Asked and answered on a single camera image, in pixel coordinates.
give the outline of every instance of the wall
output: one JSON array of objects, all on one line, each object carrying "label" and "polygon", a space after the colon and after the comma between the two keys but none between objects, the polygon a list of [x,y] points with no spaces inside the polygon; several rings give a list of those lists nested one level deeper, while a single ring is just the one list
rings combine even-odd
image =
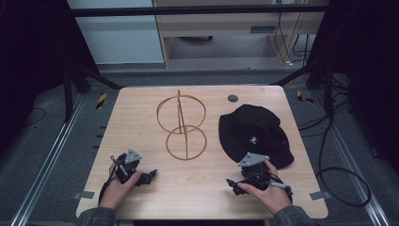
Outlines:
[{"label": "wall", "polygon": [[[151,0],[68,0],[71,8],[152,7]],[[154,16],[76,18],[99,66],[164,63]]]}]

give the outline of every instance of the silver metal part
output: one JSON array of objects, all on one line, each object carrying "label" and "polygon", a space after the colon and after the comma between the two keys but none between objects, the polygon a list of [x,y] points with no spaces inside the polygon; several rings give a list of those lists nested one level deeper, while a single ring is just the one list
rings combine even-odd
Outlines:
[{"label": "silver metal part", "polygon": [[136,162],[141,159],[141,155],[135,152],[132,148],[127,151],[127,155],[125,158],[125,164]]},{"label": "silver metal part", "polygon": [[238,163],[239,167],[251,167],[258,163],[269,160],[269,156],[257,153],[247,153],[247,155]]}]

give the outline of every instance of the wooden table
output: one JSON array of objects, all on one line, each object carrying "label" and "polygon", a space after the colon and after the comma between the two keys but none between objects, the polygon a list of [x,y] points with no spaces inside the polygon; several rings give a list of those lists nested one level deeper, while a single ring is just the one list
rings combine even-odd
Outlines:
[{"label": "wooden table", "polygon": [[[206,118],[199,127],[206,136],[206,149],[193,160],[179,160],[167,151],[166,132],[159,124],[173,130],[178,127],[177,100],[157,106],[169,97],[182,95],[198,98],[206,108]],[[228,96],[238,101],[232,103]],[[290,141],[295,162],[279,170],[279,177],[293,188],[294,204],[302,206],[311,218],[325,218],[323,200],[313,201],[310,193],[319,191],[314,172],[298,133],[284,90],[275,86],[218,87],[147,87],[125,88],[107,125],[101,147],[94,161],[85,191],[93,199],[82,199],[76,211],[97,206],[100,190],[108,177],[110,155],[118,157],[133,148],[142,155],[138,166],[143,172],[158,170],[149,186],[135,187],[117,211],[121,219],[267,219],[272,216],[250,195],[235,196],[226,179],[242,180],[241,168],[224,153],[218,138],[219,117],[242,104],[261,105],[281,119],[281,128]],[[201,104],[181,98],[184,123],[198,125],[204,116]],[[199,152],[205,142],[196,130],[187,135],[188,152]],[[168,146],[174,154],[185,152],[182,135],[171,135]]]}]

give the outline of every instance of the black bucket hat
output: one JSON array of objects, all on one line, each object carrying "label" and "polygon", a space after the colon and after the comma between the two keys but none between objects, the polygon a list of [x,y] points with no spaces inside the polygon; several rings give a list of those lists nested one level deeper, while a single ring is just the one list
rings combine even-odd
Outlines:
[{"label": "black bucket hat", "polygon": [[268,155],[277,168],[294,162],[288,138],[273,112],[255,105],[241,105],[219,119],[219,140],[225,153],[236,163],[247,153]]}]

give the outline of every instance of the cabinet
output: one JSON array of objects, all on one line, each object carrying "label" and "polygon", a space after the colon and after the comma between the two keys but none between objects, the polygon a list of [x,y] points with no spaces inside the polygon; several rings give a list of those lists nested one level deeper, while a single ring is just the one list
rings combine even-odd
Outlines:
[{"label": "cabinet", "polygon": [[[270,5],[272,0],[152,0],[155,7]],[[320,4],[327,0],[295,0],[294,4]],[[316,34],[324,12],[234,13],[159,15],[156,17],[164,60],[175,37],[249,35],[251,28],[269,30],[270,43],[280,63],[285,62],[299,34]],[[275,35],[278,24],[281,30]]]}]

